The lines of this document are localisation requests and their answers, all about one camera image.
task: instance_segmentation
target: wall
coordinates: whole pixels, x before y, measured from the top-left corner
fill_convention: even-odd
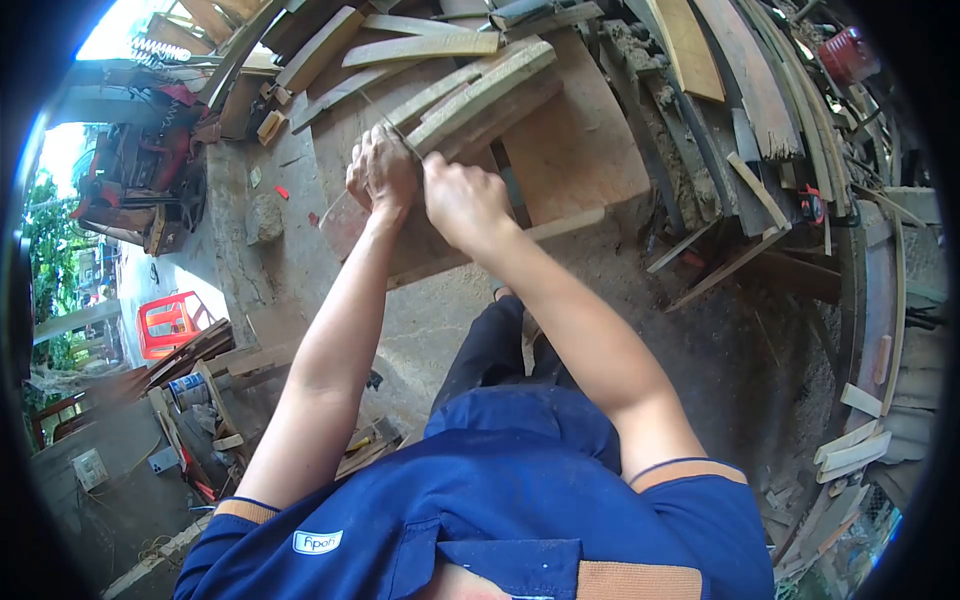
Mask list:
[[[191,435],[195,423],[178,422]],[[94,589],[104,589],[139,561],[138,554],[157,536],[175,536],[201,515],[187,511],[204,501],[183,481],[180,470],[169,468],[155,474],[146,460],[167,447],[155,421],[150,400],[142,398],[118,407],[112,414],[68,435],[40,451],[32,459],[32,471],[41,496],[53,514],[64,541]],[[95,447],[109,474],[107,482],[88,495],[77,480],[71,459]],[[195,455],[206,459],[209,447],[197,447]],[[222,484],[220,472],[211,472],[214,484]],[[158,590],[169,597],[171,590]]]

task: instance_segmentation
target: navy blue polo shirt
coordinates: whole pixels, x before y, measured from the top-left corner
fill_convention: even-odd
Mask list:
[[[223,501],[174,597],[406,598],[451,562],[517,598],[771,598],[746,478],[708,459],[619,476],[582,394],[480,388],[421,442],[279,511]]]

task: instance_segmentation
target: person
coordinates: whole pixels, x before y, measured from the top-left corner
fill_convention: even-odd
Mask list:
[[[347,175],[370,218],[175,598],[773,597],[743,473],[707,458],[634,330],[524,235],[500,177],[438,154],[422,168],[430,222],[504,282],[423,440],[333,481],[419,187],[398,134],[374,127]],[[524,308],[545,335],[532,378]]]

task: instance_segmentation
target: concrete floor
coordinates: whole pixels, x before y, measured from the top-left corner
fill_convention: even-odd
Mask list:
[[[203,219],[197,230],[187,235],[182,250],[156,258],[139,246],[119,243],[122,257],[117,269],[117,298],[122,311],[121,341],[124,356],[132,367],[155,362],[143,358],[136,334],[136,311],[142,304],[177,292],[193,291],[214,320],[228,315],[227,302],[219,289],[211,228],[210,219]],[[151,265],[156,265],[159,283],[150,277]]]
[[[255,190],[248,184],[254,166],[262,175]],[[318,181],[310,131],[287,130],[269,151],[256,144],[211,146],[207,173],[205,219],[212,223],[205,225],[212,228],[220,288],[238,344],[252,341],[244,315],[274,301],[294,297],[304,314],[314,314],[340,265],[308,223],[310,212],[322,216],[332,200]],[[282,203],[285,233],[268,248],[247,247],[247,202],[255,194],[274,194],[275,185],[290,193]],[[640,333],[711,456],[743,468],[758,490],[780,473],[796,480],[799,469],[812,465],[832,394],[824,354],[802,319],[780,297],[753,285],[744,290],[733,277],[664,315],[661,308],[682,292],[694,269],[675,260],[648,275],[639,250],[621,239],[620,230],[608,217],[544,247]],[[403,432],[419,431],[471,321],[490,296],[487,274],[473,265],[389,293],[373,365],[384,383],[365,392],[362,419],[389,415]]]

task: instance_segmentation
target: black pants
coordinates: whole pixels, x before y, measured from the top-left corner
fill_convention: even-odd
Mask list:
[[[545,335],[534,340],[534,369],[523,365],[523,302],[504,296],[473,320],[430,414],[447,401],[474,388],[511,383],[540,383],[580,391]]]

